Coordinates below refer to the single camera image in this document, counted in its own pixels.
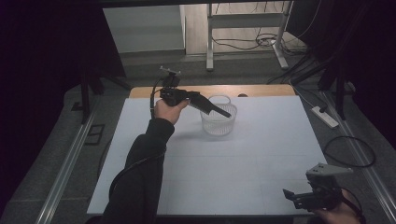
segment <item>power strip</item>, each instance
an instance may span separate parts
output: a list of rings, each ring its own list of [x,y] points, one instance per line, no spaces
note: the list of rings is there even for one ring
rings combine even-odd
[[[320,107],[315,106],[314,108],[311,109],[312,112],[314,112],[315,115],[317,115],[323,122],[325,122],[330,128],[335,128],[338,126],[338,122],[335,121],[332,117],[330,117],[326,112],[321,113]]]

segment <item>transparent container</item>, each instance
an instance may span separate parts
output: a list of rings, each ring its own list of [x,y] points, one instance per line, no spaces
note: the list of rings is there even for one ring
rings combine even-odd
[[[223,94],[212,95],[208,99],[210,100],[213,97],[225,97],[228,99],[228,103],[226,104],[213,104],[227,111],[231,116],[227,118],[214,110],[210,111],[209,114],[201,111],[202,125],[206,133],[214,136],[223,136],[233,130],[237,109],[235,105],[231,104],[229,96]]]

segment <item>metal frame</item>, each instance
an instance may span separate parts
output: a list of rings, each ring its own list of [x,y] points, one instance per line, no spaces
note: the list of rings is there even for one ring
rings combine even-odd
[[[258,14],[234,14],[234,15],[213,15],[212,4],[207,4],[207,49],[206,49],[206,70],[213,71],[213,29],[221,28],[253,28],[253,27],[279,27],[276,40],[273,40],[272,47],[282,69],[288,69],[288,63],[281,49],[281,41],[285,27],[288,22],[292,2],[288,2],[283,13],[258,13]]]
[[[64,193],[64,188],[66,187],[67,181],[72,174],[74,165],[78,158],[79,152],[84,145],[85,138],[87,137],[88,131],[91,128],[93,119],[96,115],[96,110],[99,105],[99,99],[93,102],[92,112],[87,118],[87,122],[82,124],[78,130],[78,133],[70,146],[64,163],[62,164],[61,170],[59,171],[56,179],[52,185],[47,200],[41,208],[41,211],[35,221],[36,224],[50,224],[55,214],[56,208],[58,207],[59,201]]]
[[[342,118],[338,115],[336,109],[333,107],[334,101],[332,100],[331,93],[328,91],[326,91],[326,92],[322,91],[321,95],[324,97],[327,105],[329,106],[328,108],[329,108],[330,112],[332,113],[333,117],[340,124],[341,133],[344,135],[348,135],[348,136],[354,136],[354,133],[352,132],[349,125],[347,124],[347,121],[342,120]],[[350,151],[357,162],[359,162],[360,164],[367,164],[370,162],[369,158],[367,158],[366,154],[362,150],[360,143],[357,143],[357,142],[349,139],[348,144],[350,147]],[[363,172],[364,176],[366,177],[367,182],[373,189],[373,192],[376,195],[376,198],[381,203],[382,208],[385,211],[385,214],[387,214],[389,223],[395,224],[396,223],[396,202],[395,202],[394,198],[392,197],[391,193],[389,192],[387,186],[382,181],[381,177],[379,176],[378,172],[376,171],[376,169],[373,166],[361,169],[361,171]]]

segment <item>black sleeve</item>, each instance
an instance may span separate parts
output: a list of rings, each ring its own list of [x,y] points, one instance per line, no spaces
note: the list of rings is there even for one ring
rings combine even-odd
[[[125,167],[161,155],[175,128],[166,119],[152,119],[129,151]],[[163,157],[146,161],[117,182],[100,223],[154,223],[163,182]]]

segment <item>white paper surface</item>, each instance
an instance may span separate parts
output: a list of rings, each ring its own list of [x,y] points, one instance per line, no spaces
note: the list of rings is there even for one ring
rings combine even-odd
[[[188,106],[167,144],[159,215],[297,215],[282,189],[311,192],[305,172],[327,163],[298,96],[232,98],[233,131],[213,137]],[[102,214],[113,178],[149,124],[149,99],[127,99],[88,214]]]

